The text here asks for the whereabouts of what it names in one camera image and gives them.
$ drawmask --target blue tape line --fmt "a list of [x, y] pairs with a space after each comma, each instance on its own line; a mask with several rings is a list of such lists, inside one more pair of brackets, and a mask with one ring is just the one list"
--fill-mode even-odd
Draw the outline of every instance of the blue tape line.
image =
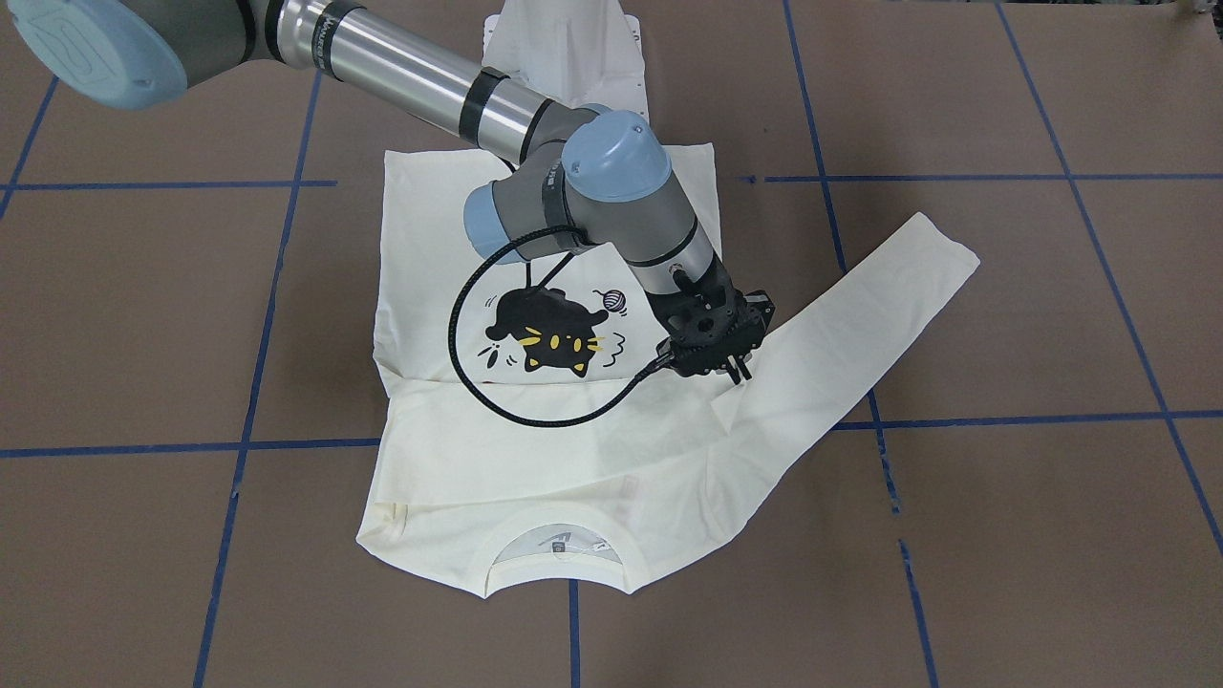
[[34, 147], [34, 138], [38, 137], [38, 130], [43, 127], [43, 119], [46, 117], [46, 109], [51, 106], [51, 97], [55, 95], [55, 87], [59, 84], [60, 77], [53, 76], [51, 83], [46, 86], [46, 93], [43, 95], [43, 103], [38, 105], [38, 114], [34, 115], [34, 122], [29, 125], [29, 133], [26, 134], [26, 143], [21, 147], [17, 165], [12, 167], [12, 176], [9, 177], [9, 187], [5, 188], [4, 197], [0, 198], [0, 219], [4, 219], [4, 214], [9, 210], [9, 200], [12, 199], [13, 188], [21, 178], [21, 170], [26, 167], [26, 160], [29, 159], [29, 150]]
[[1060, 174], [829, 174], [766, 176], [766, 183], [815, 183], [850, 181], [1062, 181]]
[[88, 181], [76, 183], [18, 183], [17, 191], [154, 191], [163, 188], [292, 188], [338, 186], [334, 178], [291, 178], [268, 181]]
[[888, 499], [892, 501], [892, 514], [900, 516], [900, 494], [892, 475], [892, 462], [888, 461], [888, 442], [883, 437], [883, 422], [879, 418], [879, 403], [874, 397], [874, 390], [866, 393], [866, 401], [871, 406], [871, 426], [874, 430], [874, 444], [879, 447], [879, 464], [883, 468], [883, 481], [888, 486]]
[[1163, 420], [1159, 412], [1137, 412], [1125, 414], [1065, 414], [1048, 417], [986, 417], [986, 418], [949, 418], [929, 420], [885, 420], [888, 430], [921, 428], [982, 428], [994, 425], [1062, 425], [1073, 423], [1123, 423]]
[[1214, 546], [1219, 551], [1219, 556], [1223, 556], [1223, 533], [1219, 532], [1218, 521], [1214, 518], [1214, 512], [1211, 510], [1211, 505], [1206, 499], [1206, 492], [1202, 491], [1201, 481], [1197, 479], [1197, 470], [1194, 469], [1194, 463], [1189, 458], [1189, 453], [1185, 451], [1185, 446], [1180, 441], [1180, 434], [1177, 431], [1177, 424], [1173, 420], [1172, 414], [1168, 412], [1168, 403], [1163, 397], [1163, 391], [1159, 389], [1159, 381], [1156, 380], [1155, 369], [1151, 367], [1151, 360], [1147, 358], [1146, 349], [1142, 347], [1142, 340], [1139, 337], [1137, 326], [1134, 324], [1134, 318], [1130, 317], [1130, 309], [1125, 306], [1125, 298], [1121, 296], [1121, 290], [1117, 284], [1117, 277], [1113, 275], [1113, 269], [1108, 264], [1108, 258], [1104, 255], [1104, 247], [1099, 242], [1099, 236], [1096, 233], [1096, 225], [1091, 220], [1091, 214], [1087, 213], [1087, 205], [1084, 203], [1082, 194], [1079, 192], [1079, 185], [1075, 182], [1075, 177], [1070, 174], [1070, 165], [1066, 163], [1065, 153], [1062, 150], [1062, 143], [1058, 142], [1058, 134], [1053, 131], [1053, 122], [1049, 120], [1049, 114], [1044, 109], [1044, 101], [1041, 100], [1041, 94], [1036, 89], [1036, 82], [1032, 79], [1032, 73], [1027, 68], [1027, 61], [1024, 60], [1024, 53], [1019, 49], [1019, 40], [1015, 39], [1015, 33], [1010, 28], [1010, 22], [1007, 21], [1007, 12], [1003, 11], [1003, 6], [994, 5], [998, 11], [998, 18], [1002, 20], [1003, 29], [1007, 32], [1007, 38], [1010, 40], [1010, 46], [1015, 51], [1015, 59], [1019, 60], [1019, 67], [1024, 72], [1024, 78], [1027, 81], [1027, 88], [1032, 93], [1032, 99], [1036, 100], [1036, 109], [1041, 112], [1041, 120], [1044, 122], [1044, 128], [1049, 133], [1049, 141], [1053, 142], [1053, 149], [1058, 154], [1058, 160], [1062, 161], [1062, 169], [1066, 174], [1066, 181], [1070, 185], [1070, 191], [1074, 193], [1075, 203], [1079, 205], [1079, 214], [1082, 216], [1084, 225], [1087, 227], [1087, 235], [1091, 237], [1091, 244], [1096, 249], [1096, 257], [1099, 259], [1099, 265], [1104, 270], [1104, 277], [1108, 280], [1108, 286], [1113, 291], [1113, 298], [1117, 301], [1117, 307], [1121, 310], [1121, 319], [1125, 320], [1125, 328], [1130, 332], [1130, 340], [1134, 342], [1134, 349], [1137, 352], [1139, 360], [1142, 363], [1142, 370], [1146, 373], [1147, 382], [1151, 385], [1151, 392], [1155, 395], [1156, 403], [1159, 406], [1159, 412], [1163, 414], [1163, 420], [1168, 426], [1168, 435], [1172, 437], [1173, 445], [1177, 447], [1177, 453], [1180, 456], [1180, 463], [1185, 469], [1185, 475], [1189, 478], [1189, 483], [1194, 489], [1194, 495], [1197, 497], [1197, 505], [1202, 510], [1202, 516], [1206, 517], [1206, 524], [1210, 527], [1211, 535], [1214, 538]]
[[909, 546], [900, 543], [900, 558], [905, 563], [905, 578], [909, 580], [909, 600], [914, 605], [914, 617], [917, 620], [917, 635], [921, 638], [921, 651], [926, 657], [926, 678], [929, 688], [938, 688], [938, 670], [934, 668], [934, 651], [929, 646], [929, 632], [926, 628], [926, 611], [921, 605], [921, 593], [917, 590], [917, 579], [914, 577], [912, 557], [909, 555]]
[[802, 94], [802, 108], [807, 114], [807, 131], [811, 133], [811, 149], [816, 154], [816, 170], [819, 172], [818, 180], [824, 193], [824, 211], [828, 213], [828, 229], [833, 232], [833, 247], [837, 249], [837, 264], [841, 273], [848, 273], [845, 265], [845, 252], [841, 248], [840, 227], [837, 225], [837, 210], [833, 208], [832, 188], [828, 187], [828, 176], [824, 167], [824, 152], [819, 145], [819, 130], [816, 128], [816, 112], [811, 106], [811, 93], [807, 92], [807, 72], [802, 67], [802, 53], [799, 50], [799, 37], [794, 32], [794, 15], [790, 12], [790, 0], [781, 0], [785, 10], [785, 28], [790, 34], [790, 51], [794, 54], [794, 68], [799, 76], [799, 90]]
[[[1202, 409], [1188, 412], [1169, 412], [1167, 415], [1178, 420], [1223, 419], [1223, 409]], [[1123, 414], [1066, 414], [1047, 417], [985, 417], [985, 418], [948, 418], [925, 420], [884, 420], [879, 425], [884, 430], [916, 430], [928, 428], [988, 428], [1058, 425], [1075, 423], [1135, 423], [1163, 420], [1161, 412], [1136, 412]], [[841, 422], [829, 433], [855, 433], [874, 430], [874, 422]], [[116, 445], [92, 447], [32, 447], [0, 450], [0, 459], [21, 459], [37, 457], [102, 457], [111, 455], [182, 455], [192, 452], [251, 452], [287, 451], [287, 450], [331, 450], [344, 447], [377, 447], [378, 437], [339, 437], [327, 440], [254, 440], [251, 442], [198, 442], [177, 445]]]
[[1166, 180], [1223, 178], [1223, 172], [1073, 174], [1070, 176], [1074, 178], [1104, 180], [1104, 181], [1166, 181]]
[[236, 452], [241, 448], [241, 442], [120, 445], [114, 447], [34, 447], [28, 450], [0, 450], [0, 459], [23, 459], [32, 457], [105, 457], [119, 455], [186, 455], [194, 452]]
[[346, 447], [377, 447], [380, 437], [342, 437], [335, 440], [262, 440], [246, 444], [252, 452], [285, 450], [341, 450]]
[[582, 643], [578, 623], [577, 582], [569, 580], [569, 686], [582, 686]]
[[1172, 412], [1168, 415], [1174, 419], [1223, 418], [1223, 409], [1213, 409], [1208, 412]]
[[[742, 181], [756, 183], [757, 176], [740, 176]], [[766, 183], [843, 183], [854, 181], [1062, 181], [1084, 178], [1091, 181], [1166, 181], [1166, 180], [1223, 180], [1223, 172], [1185, 174], [828, 174], [764, 176]]]
[[[254, 415], [259, 406], [259, 387], [263, 384], [263, 368], [268, 360], [268, 343], [272, 340], [272, 321], [276, 314], [276, 288], [280, 273], [285, 266], [285, 248], [292, 231], [294, 216], [297, 211], [297, 196], [301, 189], [302, 170], [306, 166], [306, 153], [309, 149], [309, 132], [314, 123], [314, 108], [318, 105], [318, 90], [323, 72], [314, 73], [311, 86], [309, 105], [306, 108], [306, 123], [302, 126], [301, 145], [297, 150], [297, 167], [294, 170], [294, 185], [289, 193], [289, 208], [285, 210], [285, 224], [280, 231], [280, 248], [276, 252], [276, 266], [272, 273], [272, 290], [268, 293], [268, 309], [263, 317], [263, 335], [259, 339], [259, 354], [254, 363], [254, 375], [251, 380], [251, 402], [246, 411], [246, 423], [242, 428], [242, 442], [251, 441], [254, 430]], [[213, 574], [212, 598], [208, 601], [208, 615], [204, 617], [204, 632], [199, 640], [199, 659], [196, 662], [193, 688], [203, 688], [204, 673], [208, 670], [208, 655], [212, 650], [213, 632], [216, 627], [216, 612], [220, 607], [221, 587], [225, 584], [225, 565], [229, 562], [229, 545], [234, 536], [234, 521], [237, 517], [237, 502], [241, 496], [242, 477], [246, 473], [247, 450], [237, 455], [234, 466], [234, 483], [230, 491], [229, 510], [225, 512], [225, 529], [221, 532], [221, 546], [216, 554], [216, 571]]]

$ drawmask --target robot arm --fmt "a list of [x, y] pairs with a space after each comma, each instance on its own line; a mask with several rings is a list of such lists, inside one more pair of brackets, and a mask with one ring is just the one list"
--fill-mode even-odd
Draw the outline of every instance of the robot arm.
[[714, 252], [636, 112], [570, 109], [379, 18], [351, 0], [7, 0], [31, 49], [103, 104], [138, 109], [251, 59], [316, 67], [478, 145], [519, 169], [477, 188], [464, 219], [489, 257], [548, 226], [506, 260], [609, 242], [637, 276], [682, 376], [723, 370], [764, 337], [773, 304], [744, 295]]

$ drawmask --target blue tape grid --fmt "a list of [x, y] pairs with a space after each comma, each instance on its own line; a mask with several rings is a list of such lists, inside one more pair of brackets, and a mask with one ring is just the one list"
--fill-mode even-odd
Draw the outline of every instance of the blue tape grid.
[[[1002, 5], [996, 5], [999, 21], [1003, 24], [1007, 38], [1011, 44], [1015, 53], [1015, 57], [1019, 66], [1024, 73], [1024, 78], [1027, 82], [1031, 95], [1036, 103], [1037, 110], [1040, 111], [1041, 119], [1044, 127], [1049, 134], [1049, 139], [1057, 152], [1058, 159], [1063, 167], [1063, 174], [989, 174], [989, 175], [830, 175], [827, 172], [823, 160], [823, 150], [819, 145], [818, 130], [816, 127], [815, 112], [811, 105], [810, 93], [807, 92], [806, 73], [802, 65], [802, 57], [799, 50], [799, 43], [795, 34], [794, 20], [790, 10], [789, 0], [783, 0], [783, 9], [785, 12], [786, 28], [790, 37], [790, 45], [795, 61], [795, 70], [799, 77], [800, 90], [802, 94], [804, 108], [806, 111], [807, 125], [811, 134], [812, 152], [816, 158], [817, 175], [791, 175], [791, 176], [763, 176], [757, 177], [756, 175], [740, 177], [742, 181], [748, 183], [756, 183], [758, 180], [766, 183], [818, 183], [821, 186], [822, 194], [824, 197], [824, 209], [828, 214], [829, 227], [832, 230], [832, 238], [834, 248], [837, 251], [837, 262], [843, 271], [848, 271], [848, 265], [845, 262], [844, 249], [840, 240], [840, 230], [837, 222], [837, 213], [833, 207], [830, 185], [844, 183], [844, 182], [909, 182], [909, 181], [1066, 181], [1074, 193], [1075, 202], [1079, 207], [1080, 215], [1082, 216], [1084, 224], [1091, 237], [1092, 246], [1096, 249], [1096, 254], [1101, 262], [1109, 286], [1113, 291], [1113, 296], [1117, 301], [1118, 308], [1121, 310], [1121, 315], [1125, 320], [1126, 329], [1130, 332], [1130, 337], [1134, 342], [1135, 351], [1142, 363], [1144, 371], [1146, 373], [1147, 380], [1151, 385], [1152, 393], [1159, 407], [1157, 413], [1121, 413], [1121, 414], [1070, 414], [1070, 415], [1042, 415], [1042, 417], [1009, 417], [1009, 418], [956, 418], [956, 419], [927, 419], [927, 420], [882, 420], [878, 409], [878, 401], [874, 397], [874, 391], [872, 390], [867, 400], [871, 407], [871, 422], [868, 423], [840, 423], [833, 430], [834, 431], [873, 431], [876, 434], [876, 440], [878, 444], [881, 464], [884, 472], [884, 480], [888, 488], [889, 496], [892, 497], [893, 513], [900, 513], [900, 499], [896, 492], [894, 480], [892, 479], [892, 470], [887, 458], [887, 444], [884, 430], [892, 429], [926, 429], [926, 428], [972, 428], [972, 426], [1004, 426], [1004, 425], [1046, 425], [1046, 424], [1075, 424], [1075, 423], [1132, 423], [1132, 422], [1163, 422], [1168, 429], [1169, 436], [1177, 448], [1178, 456], [1180, 457], [1181, 464], [1185, 469], [1186, 477], [1194, 489], [1195, 496], [1197, 497], [1199, 506], [1206, 518], [1211, 534], [1214, 539], [1216, 546], [1219, 549], [1221, 555], [1223, 555], [1223, 535], [1219, 533], [1219, 527], [1211, 510], [1210, 503], [1202, 491], [1201, 484], [1197, 478], [1197, 473], [1190, 461], [1188, 452], [1180, 440], [1180, 435], [1177, 429], [1175, 420], [1178, 419], [1219, 419], [1223, 418], [1223, 411], [1221, 409], [1205, 409], [1205, 411], [1170, 411], [1163, 397], [1163, 392], [1155, 376], [1155, 371], [1151, 363], [1146, 356], [1146, 351], [1142, 347], [1141, 339], [1139, 336], [1137, 329], [1130, 317], [1129, 308], [1125, 306], [1124, 297], [1121, 295], [1120, 287], [1117, 284], [1115, 277], [1103, 246], [1096, 233], [1095, 225], [1092, 222], [1091, 215], [1086, 209], [1082, 200], [1082, 196], [1077, 187], [1079, 180], [1112, 180], [1112, 181], [1158, 181], [1158, 180], [1223, 180], [1223, 172], [1188, 172], [1188, 174], [1075, 174], [1070, 170], [1066, 163], [1065, 154], [1062, 149], [1060, 142], [1058, 141], [1057, 133], [1049, 120], [1048, 112], [1044, 109], [1043, 100], [1036, 88], [1036, 83], [1032, 79], [1031, 72], [1027, 67], [1027, 62], [1024, 59], [1022, 51], [1019, 46], [1019, 42], [1011, 31], [1010, 23], [1007, 20], [1005, 11]], [[305, 166], [306, 153], [309, 145], [309, 132], [313, 123], [313, 114], [318, 101], [320, 75], [316, 75], [314, 83], [311, 89], [309, 105], [307, 110], [306, 123], [302, 130], [301, 145], [298, 150], [297, 165], [292, 180], [254, 180], [254, 181], [164, 181], [164, 182], [77, 182], [77, 183], [21, 183], [21, 174], [26, 166], [29, 158], [31, 150], [34, 145], [34, 141], [42, 127], [43, 120], [45, 119], [48, 108], [50, 106], [51, 98], [54, 97], [56, 88], [59, 86], [57, 78], [51, 78], [46, 87], [46, 92], [39, 104], [38, 111], [31, 125], [29, 133], [26, 137], [24, 144], [18, 156], [17, 164], [13, 167], [12, 175], [7, 183], [0, 185], [2, 189], [2, 197], [0, 197], [0, 219], [4, 218], [12, 196], [16, 192], [43, 192], [43, 191], [113, 191], [113, 189], [174, 189], [174, 188], [289, 188], [290, 199], [289, 207], [285, 214], [285, 224], [281, 231], [280, 247], [276, 257], [276, 266], [273, 273], [272, 290], [268, 297], [268, 308], [264, 317], [263, 335], [259, 343], [259, 353], [256, 362], [256, 371], [251, 385], [251, 397], [247, 409], [246, 423], [243, 425], [242, 440], [238, 442], [204, 442], [204, 444], [176, 444], [176, 445], [139, 445], [139, 446], [94, 446], [94, 447], [48, 447], [48, 448], [12, 448], [12, 450], [0, 450], [0, 459], [17, 459], [17, 458], [34, 458], [34, 457], [86, 457], [86, 456], [105, 456], [105, 455], [150, 455], [150, 453], [192, 453], [192, 452], [237, 452], [237, 461], [235, 464], [232, 490], [230, 495], [229, 507], [226, 511], [225, 527], [221, 538], [220, 550], [218, 552], [216, 572], [213, 580], [212, 598], [208, 606], [208, 613], [204, 622], [204, 631], [201, 639], [199, 657], [194, 676], [194, 687], [201, 688], [204, 681], [204, 673], [208, 664], [208, 654], [210, 649], [212, 635], [215, 628], [216, 612], [220, 604], [221, 588], [224, 585], [225, 577], [225, 565], [229, 555], [229, 545], [232, 538], [234, 523], [237, 513], [237, 505], [241, 492], [242, 474], [246, 467], [246, 458], [252, 451], [280, 451], [280, 450], [318, 450], [318, 448], [336, 448], [336, 447], [374, 447], [378, 445], [377, 437], [366, 439], [325, 439], [325, 440], [292, 440], [292, 441], [252, 441], [251, 435], [253, 430], [254, 415], [258, 407], [259, 387], [263, 379], [263, 368], [267, 360], [268, 346], [272, 334], [272, 323], [275, 315], [275, 301], [276, 301], [276, 288], [279, 284], [279, 276], [284, 268], [284, 253], [289, 242], [294, 215], [296, 211], [296, 203], [298, 191], [306, 187], [334, 187], [336, 186], [335, 180], [305, 180], [302, 178], [302, 170]], [[916, 579], [912, 572], [912, 557], [904, 540], [899, 541], [901, 560], [904, 563], [905, 577], [909, 583], [910, 596], [914, 606], [914, 615], [918, 627], [918, 635], [922, 644], [922, 653], [926, 660], [926, 670], [929, 684], [933, 688], [938, 687], [938, 675], [934, 665], [933, 651], [931, 649], [929, 635], [926, 628], [925, 611], [921, 604], [921, 595], [917, 589]], [[580, 629], [578, 629], [578, 584], [576, 580], [569, 582], [569, 620], [570, 620], [570, 677], [571, 686], [574, 688], [581, 684], [581, 643], [580, 643]]]

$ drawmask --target blue joint cap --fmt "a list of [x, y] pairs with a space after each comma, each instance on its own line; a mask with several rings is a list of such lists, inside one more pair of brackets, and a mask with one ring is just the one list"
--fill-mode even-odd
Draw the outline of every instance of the blue joint cap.
[[[467, 202], [462, 207], [462, 224], [467, 229], [467, 240], [471, 241], [472, 248], [486, 260], [498, 248], [510, 242], [510, 235], [505, 232], [501, 216], [497, 214], [492, 183], [486, 183], [467, 196]], [[510, 251], [500, 260], [497, 260], [497, 264], [525, 262], [527, 262], [526, 258], [517, 251]]]
[[671, 176], [671, 158], [637, 112], [615, 110], [577, 127], [560, 153], [565, 181], [592, 200], [627, 203]]
[[9, 0], [9, 11], [34, 55], [103, 105], [139, 110], [187, 90], [170, 44], [119, 0]]

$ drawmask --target cat print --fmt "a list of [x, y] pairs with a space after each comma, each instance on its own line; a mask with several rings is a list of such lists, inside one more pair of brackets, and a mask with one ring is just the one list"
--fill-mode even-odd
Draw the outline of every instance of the cat print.
[[493, 341], [514, 336], [526, 353], [522, 367], [527, 373], [556, 368], [586, 378], [604, 339], [596, 336], [594, 325], [607, 319], [607, 309], [592, 313], [565, 298], [560, 288], [527, 286], [501, 295], [497, 319], [484, 334]]

